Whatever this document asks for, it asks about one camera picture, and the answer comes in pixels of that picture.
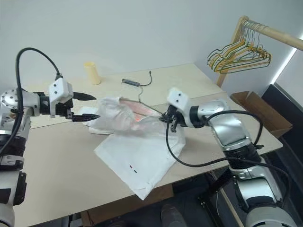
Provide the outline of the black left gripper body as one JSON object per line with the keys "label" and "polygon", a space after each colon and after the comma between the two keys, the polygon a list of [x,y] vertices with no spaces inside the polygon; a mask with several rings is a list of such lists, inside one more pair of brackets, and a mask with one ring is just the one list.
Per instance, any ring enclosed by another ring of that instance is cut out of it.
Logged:
{"label": "black left gripper body", "polygon": [[66,119],[72,119],[71,109],[73,108],[72,99],[65,103],[58,103],[55,106],[55,115],[65,117]]}

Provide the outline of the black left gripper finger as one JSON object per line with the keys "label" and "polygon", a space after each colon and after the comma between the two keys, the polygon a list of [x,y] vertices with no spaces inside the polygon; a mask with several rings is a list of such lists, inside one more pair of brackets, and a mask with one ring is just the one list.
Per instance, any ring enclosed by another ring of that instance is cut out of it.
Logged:
{"label": "black left gripper finger", "polygon": [[79,100],[79,101],[91,101],[96,100],[96,98],[92,95],[80,93],[80,92],[74,92],[73,93],[73,99]]}
{"label": "black left gripper finger", "polygon": [[85,114],[82,114],[82,115],[72,114],[71,120],[73,122],[88,122],[88,121],[95,120],[99,117],[100,117],[99,115],[91,114],[91,113],[85,113]]}

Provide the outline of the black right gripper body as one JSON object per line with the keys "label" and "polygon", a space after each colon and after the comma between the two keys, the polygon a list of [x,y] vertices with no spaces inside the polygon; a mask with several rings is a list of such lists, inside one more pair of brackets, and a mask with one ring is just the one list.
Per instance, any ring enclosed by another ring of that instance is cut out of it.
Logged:
{"label": "black right gripper body", "polygon": [[177,126],[184,127],[184,117],[174,106],[169,106],[166,111],[166,123],[171,124],[171,132],[177,132]]}

